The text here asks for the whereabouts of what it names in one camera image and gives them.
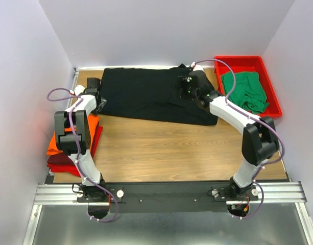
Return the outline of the black t shirt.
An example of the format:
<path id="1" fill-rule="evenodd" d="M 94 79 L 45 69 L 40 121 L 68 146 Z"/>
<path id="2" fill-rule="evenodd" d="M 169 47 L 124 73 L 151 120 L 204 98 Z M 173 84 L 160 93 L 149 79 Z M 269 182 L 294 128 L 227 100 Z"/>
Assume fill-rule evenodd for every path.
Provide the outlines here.
<path id="1" fill-rule="evenodd" d="M 103 115 L 215 126 L 218 118 L 198 107 L 180 86 L 190 70 L 181 64 L 170 69 L 107 68 L 100 95 Z"/>

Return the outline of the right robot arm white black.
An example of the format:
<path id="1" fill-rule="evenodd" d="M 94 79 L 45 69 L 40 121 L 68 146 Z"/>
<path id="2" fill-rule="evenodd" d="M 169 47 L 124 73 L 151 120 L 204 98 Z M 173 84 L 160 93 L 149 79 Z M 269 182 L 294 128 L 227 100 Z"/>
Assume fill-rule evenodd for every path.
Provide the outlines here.
<path id="1" fill-rule="evenodd" d="M 241 199 L 251 189 L 261 168 L 279 150 L 274 121 L 251 114 L 230 102 L 214 89 L 202 70 L 180 76 L 175 96 L 196 102 L 201 109 L 223 119 L 241 133 L 243 161 L 223 192 L 225 197 Z"/>

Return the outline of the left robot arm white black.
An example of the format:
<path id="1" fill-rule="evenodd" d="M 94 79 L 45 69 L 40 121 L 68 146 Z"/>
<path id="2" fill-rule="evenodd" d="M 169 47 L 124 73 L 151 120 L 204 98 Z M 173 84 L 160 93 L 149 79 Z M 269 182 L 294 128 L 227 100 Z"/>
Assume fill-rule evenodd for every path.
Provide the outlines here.
<path id="1" fill-rule="evenodd" d="M 105 105 L 101 97 L 102 82 L 88 78 L 86 87 L 67 90 L 77 101 L 63 111 L 54 114 L 56 147 L 75 165 L 81 177 L 79 193 L 88 201 L 102 202 L 107 197 L 105 181 L 97 170 L 90 152 L 91 133 L 88 116 L 96 115 Z"/>

